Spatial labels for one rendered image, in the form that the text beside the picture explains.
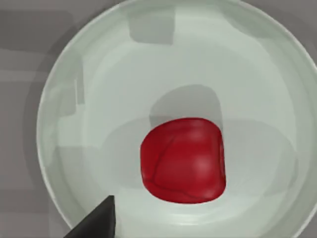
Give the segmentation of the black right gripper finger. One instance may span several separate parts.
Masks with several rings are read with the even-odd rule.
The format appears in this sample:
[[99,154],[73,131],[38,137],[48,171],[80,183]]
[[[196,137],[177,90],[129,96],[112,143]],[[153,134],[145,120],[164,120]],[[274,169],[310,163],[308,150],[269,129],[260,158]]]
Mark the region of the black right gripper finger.
[[115,238],[115,200],[109,195],[64,238]]

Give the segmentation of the red apple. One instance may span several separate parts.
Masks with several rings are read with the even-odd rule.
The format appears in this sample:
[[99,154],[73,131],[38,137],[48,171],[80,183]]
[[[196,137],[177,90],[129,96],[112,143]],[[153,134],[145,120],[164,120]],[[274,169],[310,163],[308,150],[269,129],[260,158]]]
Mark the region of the red apple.
[[140,163],[143,185],[164,201],[209,202],[226,188],[222,133],[207,119],[175,119],[155,127],[142,141]]

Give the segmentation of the white round plate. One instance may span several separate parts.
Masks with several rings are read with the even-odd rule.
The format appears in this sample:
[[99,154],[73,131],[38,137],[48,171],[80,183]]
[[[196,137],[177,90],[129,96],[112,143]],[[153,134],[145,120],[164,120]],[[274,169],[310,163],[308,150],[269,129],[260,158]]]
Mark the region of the white round plate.
[[[142,183],[142,140],[184,117],[223,135],[226,189],[214,201],[170,203]],[[37,149],[71,228],[113,195],[115,238],[298,238],[317,215],[317,66],[241,0],[126,0],[57,58]]]

